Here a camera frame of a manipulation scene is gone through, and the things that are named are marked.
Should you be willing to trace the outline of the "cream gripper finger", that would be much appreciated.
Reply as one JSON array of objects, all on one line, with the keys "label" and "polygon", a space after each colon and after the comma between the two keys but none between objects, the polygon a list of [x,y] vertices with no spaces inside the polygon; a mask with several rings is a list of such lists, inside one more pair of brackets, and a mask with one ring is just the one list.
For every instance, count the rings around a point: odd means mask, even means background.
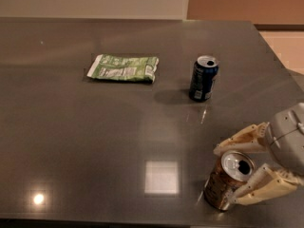
[{"label": "cream gripper finger", "polygon": [[213,150],[213,153],[216,156],[221,156],[227,151],[264,153],[268,147],[265,140],[268,126],[268,123],[251,124],[219,143]]},{"label": "cream gripper finger", "polygon": [[233,204],[251,205],[280,198],[304,185],[304,176],[285,168],[263,164],[230,198]]}]

